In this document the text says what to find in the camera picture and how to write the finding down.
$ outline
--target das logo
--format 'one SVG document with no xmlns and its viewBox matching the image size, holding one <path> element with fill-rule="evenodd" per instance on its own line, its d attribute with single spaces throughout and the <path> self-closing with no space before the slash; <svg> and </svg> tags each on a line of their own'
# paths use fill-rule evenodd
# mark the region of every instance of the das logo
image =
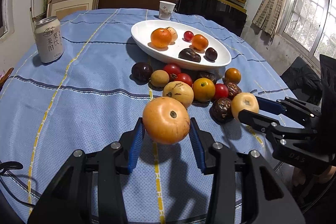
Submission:
<svg viewBox="0 0 336 224">
<path fill-rule="evenodd" d="M 306 158 L 300 157 L 299 155 L 295 155 L 294 153 L 290 153 L 289 157 L 299 162 L 305 162 L 306 160 Z"/>
</svg>

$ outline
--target striped tablecloth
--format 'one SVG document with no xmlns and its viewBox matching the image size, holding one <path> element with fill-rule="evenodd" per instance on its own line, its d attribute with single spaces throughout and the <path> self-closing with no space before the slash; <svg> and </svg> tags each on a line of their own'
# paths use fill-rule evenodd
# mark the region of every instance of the striped tablecloth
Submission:
<svg viewBox="0 0 336 224">
<path fill-rule="evenodd" d="M 19 199 L 36 203 L 74 150 L 90 153 L 117 141 L 134 128 L 151 97 L 161 95 L 130 79 L 136 62 L 150 62 L 154 70 L 164 66 L 140 50 L 131 37 L 133 24 L 157 19 L 157 14 L 142 9 L 73 13 L 61 20 L 65 51 L 58 61 L 41 63 L 33 45 L 17 64 L 0 93 L 0 161 L 23 164 L 23 170 L 3 177 Z M 294 97 L 271 66 L 241 38 L 200 16 L 174 13 L 171 20 L 198 28 L 224 44 L 232 55 L 228 67 L 241 71 L 242 91 L 271 100 Z M 210 118 L 210 107 L 194 103 L 188 108 L 200 129 L 238 152 L 259 150 L 284 181 L 290 179 L 292 169 L 272 158 L 272 147 L 262 133 L 237 121 L 220 126 Z M 298 126 L 287 117 L 278 119 L 283 125 Z M 130 176 L 122 176 L 121 184 L 129 222 L 202 222 L 212 175 L 204 176 L 197 169 L 188 136 L 166 146 L 153 144 L 146 135 L 137 168 Z M 0 187 L 26 222 L 30 209 Z M 93 215 L 97 216 L 96 187 L 93 196 Z M 239 177 L 236 212 L 240 223 Z"/>
</svg>

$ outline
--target red cherry tomato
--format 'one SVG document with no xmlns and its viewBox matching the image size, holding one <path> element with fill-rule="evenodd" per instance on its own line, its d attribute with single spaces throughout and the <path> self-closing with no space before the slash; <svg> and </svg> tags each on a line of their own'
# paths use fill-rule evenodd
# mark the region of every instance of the red cherry tomato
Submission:
<svg viewBox="0 0 336 224">
<path fill-rule="evenodd" d="M 215 85 L 215 95 L 213 97 L 214 100 L 218 100 L 220 98 L 227 98 L 229 96 L 229 90 L 227 89 L 227 86 L 224 84 L 216 84 Z"/>
<path fill-rule="evenodd" d="M 186 31 L 183 37 L 185 41 L 191 41 L 191 39 L 194 37 L 194 34 L 191 31 Z"/>
<path fill-rule="evenodd" d="M 183 83 L 186 83 L 187 85 L 193 86 L 193 80 L 186 73 L 179 73 L 175 81 L 181 81 Z"/>
<path fill-rule="evenodd" d="M 181 69 L 178 65 L 175 64 L 168 64 L 165 65 L 163 70 L 168 73 L 169 75 L 169 81 L 175 81 L 177 78 L 177 75 L 181 73 Z"/>
</svg>

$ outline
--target mandarin orange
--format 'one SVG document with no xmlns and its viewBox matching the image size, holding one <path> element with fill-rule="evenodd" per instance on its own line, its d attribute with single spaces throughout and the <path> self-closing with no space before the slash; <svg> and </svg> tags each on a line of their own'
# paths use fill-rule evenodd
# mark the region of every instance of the mandarin orange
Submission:
<svg viewBox="0 0 336 224">
<path fill-rule="evenodd" d="M 170 31 L 164 28 L 158 28 L 151 34 L 151 41 L 155 47 L 164 48 L 167 47 L 172 40 Z"/>
<path fill-rule="evenodd" d="M 194 46 L 195 49 L 197 49 L 199 51 L 202 51 L 202 50 L 205 50 L 207 48 L 207 46 L 209 45 L 209 42 L 201 34 L 196 34 L 191 39 L 191 44 Z"/>
</svg>

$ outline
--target picture frame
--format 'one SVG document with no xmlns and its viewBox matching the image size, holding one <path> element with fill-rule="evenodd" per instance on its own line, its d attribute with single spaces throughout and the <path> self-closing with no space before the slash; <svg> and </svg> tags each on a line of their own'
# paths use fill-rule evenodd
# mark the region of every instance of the picture frame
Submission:
<svg viewBox="0 0 336 224">
<path fill-rule="evenodd" d="M 47 17 L 57 16 L 58 20 L 79 10 L 96 10 L 98 0 L 49 0 Z"/>
</svg>

